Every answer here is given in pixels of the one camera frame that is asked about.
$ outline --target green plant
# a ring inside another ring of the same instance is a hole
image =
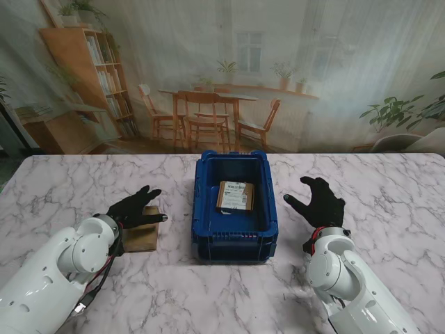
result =
[[[107,17],[104,12],[91,4],[91,0],[72,0],[71,6],[75,10],[87,10],[88,12],[93,12],[99,22],[102,22],[103,17]]]
[[[377,133],[381,132],[385,127],[389,127],[395,122],[397,122],[397,127],[404,125],[408,122],[413,116],[417,115],[413,112],[414,105],[411,103],[421,99],[425,95],[416,96],[411,101],[399,101],[394,96],[388,97],[384,100],[384,104],[380,106],[379,104],[372,104],[370,107],[372,109],[365,111],[360,118],[367,116],[370,113],[373,113],[373,118],[369,121],[370,125],[374,126],[374,129]],[[411,128],[418,125],[422,119],[415,120],[411,122],[406,130],[409,131]]]
[[[292,75],[298,70],[296,67],[291,67],[290,62],[275,63],[271,69],[277,76],[285,79],[292,77]]]
[[[59,8],[58,14],[61,16],[71,16],[74,14],[74,7],[72,3],[64,5]]]
[[[445,71],[433,75],[430,80],[442,78],[445,78]],[[442,116],[445,115],[445,94],[442,94],[436,100],[437,101],[423,108],[421,115],[417,117],[441,120]]]
[[[236,61],[232,61],[231,63],[226,60],[217,62],[221,65],[221,67],[218,67],[218,72],[235,73],[238,71],[236,68]]]
[[[63,83],[67,83],[70,86],[77,84],[79,82],[79,78],[72,74],[71,70],[65,66],[57,66],[57,65],[45,65],[47,71],[57,77]]]
[[[9,96],[8,94],[6,94],[6,83],[4,81],[4,77],[0,77],[0,99],[5,102],[5,97],[7,98],[11,98],[11,96]]]
[[[111,35],[111,32],[104,25],[102,25],[102,31],[105,33],[105,38],[108,42],[110,50],[115,54],[115,56],[117,56],[121,46],[116,42],[113,35]]]
[[[200,77],[200,83],[204,86],[212,86],[213,80],[211,78]]]

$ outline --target shelf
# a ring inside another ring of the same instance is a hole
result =
[[[247,86],[247,85],[230,85],[230,84],[225,84],[225,83],[216,83],[216,84],[214,84],[214,86],[215,87],[227,87],[227,88],[249,88],[249,89],[259,89],[259,90],[271,90],[273,92],[308,97],[309,99],[314,99],[314,100],[319,99],[319,97],[314,96],[314,95],[293,92],[292,90],[281,90],[278,88],[269,88],[269,87],[261,87],[261,86]]]
[[[120,65],[120,63],[105,63],[105,64],[95,64],[95,66],[108,66],[108,65]]]
[[[89,33],[104,33],[103,31],[98,31],[90,28],[82,28],[83,31],[87,31]]]
[[[123,120],[123,119],[131,117],[131,116],[133,116],[133,114],[129,113],[128,115],[125,115],[125,116],[122,116],[122,117],[119,117],[119,118],[115,118],[115,120]]]
[[[120,93],[123,93],[123,92],[126,92],[127,90],[126,89],[124,89],[124,90],[118,90],[117,92],[113,92],[113,93],[110,93],[110,94],[106,94],[106,96],[110,96],[110,95],[114,95],[114,94],[120,94]]]

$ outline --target small brown box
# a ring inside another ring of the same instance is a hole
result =
[[[158,207],[145,207],[143,214],[159,214]],[[159,223],[138,226],[124,230],[124,251],[126,253],[152,252],[158,243]]]
[[[250,212],[253,210],[253,200],[253,184],[221,181],[216,209],[220,212]]]

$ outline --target red cable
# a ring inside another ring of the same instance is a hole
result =
[[[323,227],[321,227],[321,228],[317,228],[317,229],[314,231],[314,233],[312,233],[312,237],[311,237],[311,239],[312,239],[313,243],[312,243],[312,253],[311,253],[311,256],[312,256],[313,254],[315,254],[315,239],[317,238],[318,233],[319,233],[323,228],[326,228],[326,227],[327,227],[327,226],[323,226]]]
[[[87,287],[89,287],[90,284],[91,284],[92,282],[94,282],[94,280],[95,280],[96,278],[98,278],[99,275],[105,270],[105,268],[106,268],[106,267],[108,266],[108,264],[110,263],[111,258],[112,258],[112,257],[110,256],[108,259],[106,259],[106,262],[105,262],[104,266],[103,266],[103,267],[96,273],[95,277],[93,277],[92,280],[86,285]]]

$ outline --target blue plastic crate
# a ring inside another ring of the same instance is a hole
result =
[[[253,183],[253,211],[217,212],[221,181]],[[205,262],[265,262],[274,255],[277,238],[277,210],[266,154],[202,153],[195,174],[194,256]]]

